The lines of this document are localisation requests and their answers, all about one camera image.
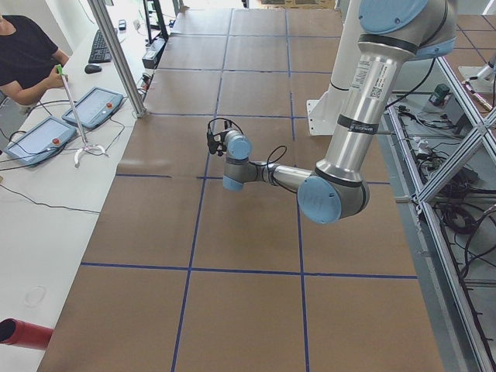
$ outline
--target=blue joint cap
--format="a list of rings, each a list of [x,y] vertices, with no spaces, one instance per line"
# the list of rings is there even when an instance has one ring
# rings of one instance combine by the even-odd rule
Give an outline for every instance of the blue joint cap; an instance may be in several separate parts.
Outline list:
[[[428,60],[435,57],[441,57],[447,55],[455,47],[456,38],[447,40],[445,42],[426,46],[425,48],[419,49],[415,57],[412,60]]]
[[[359,20],[367,33],[393,33],[408,25],[429,0],[362,0]]]
[[[251,142],[243,134],[236,134],[227,143],[229,156],[236,160],[246,159],[251,154]]]
[[[238,181],[234,181],[232,178],[224,176],[222,178],[222,186],[224,186],[225,189],[230,191],[241,191],[243,190],[244,184]]]
[[[301,211],[313,222],[332,223],[341,218],[341,199],[336,189],[318,176],[310,176],[298,188]]]

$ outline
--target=label on robot arm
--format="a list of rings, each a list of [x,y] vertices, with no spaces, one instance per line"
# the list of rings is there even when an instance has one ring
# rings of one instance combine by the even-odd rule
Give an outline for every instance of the label on robot arm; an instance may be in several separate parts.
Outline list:
[[[350,90],[359,91],[370,99],[386,98],[396,66],[379,60],[360,60]]]

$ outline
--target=person's hand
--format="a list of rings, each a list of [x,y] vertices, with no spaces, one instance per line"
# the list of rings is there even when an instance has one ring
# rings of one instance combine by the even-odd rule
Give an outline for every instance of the person's hand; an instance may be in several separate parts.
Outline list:
[[[64,82],[62,81],[62,76],[57,72],[57,66],[53,66],[50,75],[45,78],[46,88],[62,88],[64,86]]]

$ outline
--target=circular mark on desk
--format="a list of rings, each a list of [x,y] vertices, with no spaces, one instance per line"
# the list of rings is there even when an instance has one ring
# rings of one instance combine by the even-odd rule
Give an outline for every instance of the circular mark on desk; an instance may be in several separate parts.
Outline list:
[[[31,289],[24,297],[24,304],[30,308],[34,308],[39,305],[41,301],[43,301],[46,293],[47,289],[45,287],[37,286]]]

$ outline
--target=tablet device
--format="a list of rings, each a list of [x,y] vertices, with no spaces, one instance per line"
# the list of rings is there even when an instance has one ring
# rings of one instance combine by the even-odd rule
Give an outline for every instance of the tablet device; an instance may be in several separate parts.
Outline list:
[[[73,126],[49,116],[11,142],[4,153],[22,165],[34,166],[60,152],[75,134]]]
[[[94,87],[76,102],[76,110],[84,128],[93,129],[100,126],[113,114],[121,104],[123,95],[108,89]],[[62,115],[62,119],[76,126],[72,108]]]

